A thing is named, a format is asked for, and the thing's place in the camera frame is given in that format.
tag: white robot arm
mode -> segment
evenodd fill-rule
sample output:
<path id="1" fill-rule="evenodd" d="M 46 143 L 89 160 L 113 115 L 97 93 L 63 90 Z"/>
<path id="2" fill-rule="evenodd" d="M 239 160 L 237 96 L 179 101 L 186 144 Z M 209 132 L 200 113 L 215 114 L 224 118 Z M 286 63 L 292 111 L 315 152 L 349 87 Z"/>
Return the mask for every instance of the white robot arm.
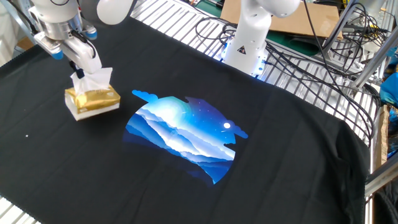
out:
<path id="1" fill-rule="evenodd" d="M 260 75 L 267 59 L 265 40 L 271 15 L 287 17 L 299 4 L 300 0 L 241 0 L 238 28 L 222 54 L 224 62 L 249 75 Z"/>
<path id="2" fill-rule="evenodd" d="M 77 0 L 32 0 L 29 13 L 40 32 L 36 42 L 55 59 L 65 54 L 78 68 L 94 74 L 102 67 L 96 49 L 89 40 L 97 36 L 96 25 L 115 25 L 124 20 L 135 0 L 80 0 L 84 9 L 81 18 Z"/>

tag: cardboard box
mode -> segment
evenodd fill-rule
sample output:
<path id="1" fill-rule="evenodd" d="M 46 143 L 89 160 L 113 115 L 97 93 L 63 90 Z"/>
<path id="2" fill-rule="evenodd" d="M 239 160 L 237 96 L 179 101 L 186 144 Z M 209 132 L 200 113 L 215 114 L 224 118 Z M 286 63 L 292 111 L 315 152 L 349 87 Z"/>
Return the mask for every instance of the cardboard box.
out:
<path id="1" fill-rule="evenodd" d="M 377 132 L 376 147 L 373 152 L 374 170 L 378 169 L 387 161 L 389 112 L 390 107 L 387 105 L 384 105 L 380 110 L 379 129 Z"/>
<path id="2" fill-rule="evenodd" d="M 329 37 L 339 20 L 337 7 L 312 3 L 308 3 L 307 5 L 316 35 L 324 38 Z M 222 19 L 238 23 L 240 14 L 241 0 L 225 1 L 223 12 L 221 13 Z M 313 36 L 303 2 L 300 3 L 298 9 L 292 15 L 286 18 L 273 16 L 270 30 Z M 343 35 L 341 33 L 339 34 L 338 39 L 343 39 Z"/>

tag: graphic print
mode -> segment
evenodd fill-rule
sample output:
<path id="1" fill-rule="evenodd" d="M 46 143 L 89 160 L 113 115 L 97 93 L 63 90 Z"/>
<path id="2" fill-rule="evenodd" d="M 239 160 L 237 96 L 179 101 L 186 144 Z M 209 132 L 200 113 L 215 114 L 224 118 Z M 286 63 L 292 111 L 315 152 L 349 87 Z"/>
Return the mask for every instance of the graphic print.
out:
<path id="1" fill-rule="evenodd" d="M 186 97 L 186 103 L 173 96 L 158 99 L 137 90 L 132 94 L 148 104 L 127 123 L 124 142 L 181 157 L 190 163 L 180 168 L 207 183 L 209 176 L 212 184 L 224 177 L 235 158 L 235 152 L 224 144 L 235 144 L 235 134 L 248 137 L 240 127 L 204 100 Z"/>
<path id="2" fill-rule="evenodd" d="M 240 47 L 238 49 L 238 52 L 241 52 L 242 54 L 246 54 L 246 50 L 244 49 L 244 46 Z"/>

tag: gold tissue box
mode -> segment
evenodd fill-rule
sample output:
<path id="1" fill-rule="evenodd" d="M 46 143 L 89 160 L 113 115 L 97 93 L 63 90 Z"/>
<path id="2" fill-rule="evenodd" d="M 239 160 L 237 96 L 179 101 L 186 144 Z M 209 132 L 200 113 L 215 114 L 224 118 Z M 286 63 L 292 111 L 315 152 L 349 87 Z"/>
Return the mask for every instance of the gold tissue box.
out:
<path id="1" fill-rule="evenodd" d="M 108 90 L 91 90 L 78 96 L 74 88 L 69 88 L 65 90 L 65 103 L 78 121 L 118 109 L 120 96 L 111 86 Z"/>

